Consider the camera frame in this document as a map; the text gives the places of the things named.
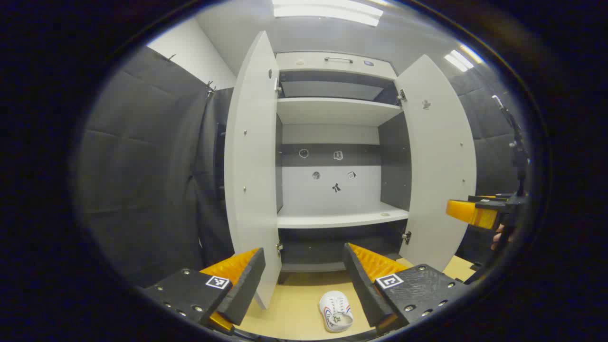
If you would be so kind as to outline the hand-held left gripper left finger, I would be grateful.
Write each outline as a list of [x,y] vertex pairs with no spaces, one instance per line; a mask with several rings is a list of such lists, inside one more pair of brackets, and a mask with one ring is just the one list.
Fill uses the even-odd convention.
[[231,334],[241,325],[265,266],[264,249],[256,247],[203,270],[182,268],[142,292],[185,320]]

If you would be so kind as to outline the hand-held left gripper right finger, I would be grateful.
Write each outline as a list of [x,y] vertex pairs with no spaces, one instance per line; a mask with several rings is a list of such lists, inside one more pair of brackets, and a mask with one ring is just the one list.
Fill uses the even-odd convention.
[[406,267],[352,243],[343,245],[344,266],[378,333],[413,327],[462,305],[469,285],[427,264]]

